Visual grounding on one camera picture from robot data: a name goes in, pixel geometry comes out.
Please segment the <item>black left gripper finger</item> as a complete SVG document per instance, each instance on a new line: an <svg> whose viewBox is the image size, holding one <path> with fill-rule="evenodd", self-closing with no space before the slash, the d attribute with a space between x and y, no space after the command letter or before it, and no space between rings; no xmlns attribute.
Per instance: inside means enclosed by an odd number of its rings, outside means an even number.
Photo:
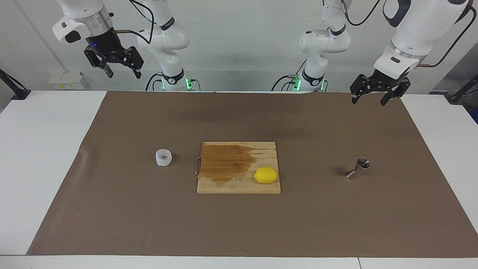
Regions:
<svg viewBox="0 0 478 269"><path fill-rule="evenodd" d="M350 85L350 92L352 94L352 103L356 104L361 96L371 93L373 91L372 77L366 77L364 74L360 74Z"/></svg>
<svg viewBox="0 0 478 269"><path fill-rule="evenodd" d="M390 99L401 98L410 85L410 80L402 80L394 90L391 87L387 87L387 93L380 100L381 106L385 106Z"/></svg>

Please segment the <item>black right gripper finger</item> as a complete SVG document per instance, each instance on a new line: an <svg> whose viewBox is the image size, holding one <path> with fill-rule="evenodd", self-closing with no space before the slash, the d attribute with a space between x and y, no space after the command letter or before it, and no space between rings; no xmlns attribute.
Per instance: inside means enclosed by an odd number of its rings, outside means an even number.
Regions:
<svg viewBox="0 0 478 269"><path fill-rule="evenodd" d="M113 77L114 72L108 65L106 58L103 57L102 59L100 59L90 46L87 46L85 48L84 54L92 67L100 68L101 70L103 70L108 78Z"/></svg>
<svg viewBox="0 0 478 269"><path fill-rule="evenodd" d="M123 51L121 51L120 60L123 66L133 71L137 79L141 78L141 68L144 64L144 60L135 46L123 49Z"/></svg>

